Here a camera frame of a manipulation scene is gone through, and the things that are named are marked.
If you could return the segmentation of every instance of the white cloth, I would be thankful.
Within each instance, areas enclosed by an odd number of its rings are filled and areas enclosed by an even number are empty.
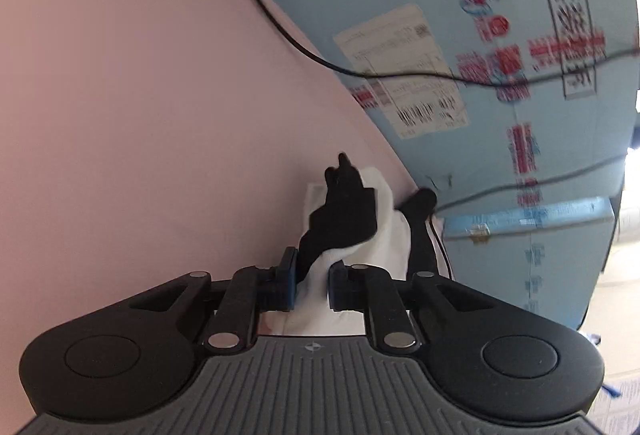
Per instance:
[[[404,279],[411,248],[409,224],[394,209],[391,189],[376,168],[360,170],[364,187],[376,189],[378,231],[370,240],[346,249],[325,251],[311,266],[298,285],[292,312],[262,315],[268,330],[284,336],[345,336],[365,333],[364,318],[356,311],[334,312],[329,307],[326,279],[331,265],[342,260],[345,265],[366,263],[386,269],[392,278]],[[326,186],[309,184],[304,209],[304,230],[309,215],[324,204]]]

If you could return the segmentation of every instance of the wall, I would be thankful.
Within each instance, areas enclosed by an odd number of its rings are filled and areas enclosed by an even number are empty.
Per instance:
[[[0,100],[0,433],[32,415],[33,337],[188,271],[273,265],[341,150],[413,187],[251,0],[0,0]]]

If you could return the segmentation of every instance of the shipping label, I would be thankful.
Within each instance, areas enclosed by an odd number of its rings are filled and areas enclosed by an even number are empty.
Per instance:
[[[422,11],[413,4],[350,28],[334,41],[355,70],[451,73]],[[369,85],[378,107],[402,139],[468,125],[453,81],[416,76],[371,80]]]
[[[607,385],[619,391],[620,396],[612,397],[601,388],[587,418],[609,435],[636,433],[640,424],[640,374],[610,377]]]

